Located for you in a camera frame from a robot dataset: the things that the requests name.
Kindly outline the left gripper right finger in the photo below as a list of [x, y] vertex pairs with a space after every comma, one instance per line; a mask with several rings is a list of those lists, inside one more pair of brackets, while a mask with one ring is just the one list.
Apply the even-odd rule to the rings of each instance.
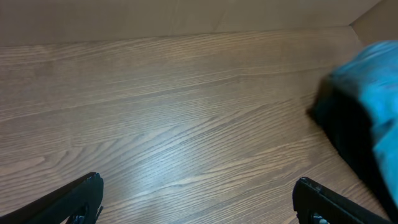
[[292, 199], [300, 224], [391, 224], [308, 177], [296, 181]]

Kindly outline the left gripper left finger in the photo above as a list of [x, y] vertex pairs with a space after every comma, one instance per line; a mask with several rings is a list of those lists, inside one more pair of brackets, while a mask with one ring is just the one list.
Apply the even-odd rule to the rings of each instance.
[[73, 182], [1, 217], [10, 224], [95, 224], [103, 210], [104, 181], [90, 172]]

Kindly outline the light blue denim jeans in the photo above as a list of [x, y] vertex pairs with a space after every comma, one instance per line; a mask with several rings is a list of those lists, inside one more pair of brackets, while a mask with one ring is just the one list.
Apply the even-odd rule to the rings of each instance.
[[397, 41], [373, 43], [334, 69], [308, 113], [397, 222]]

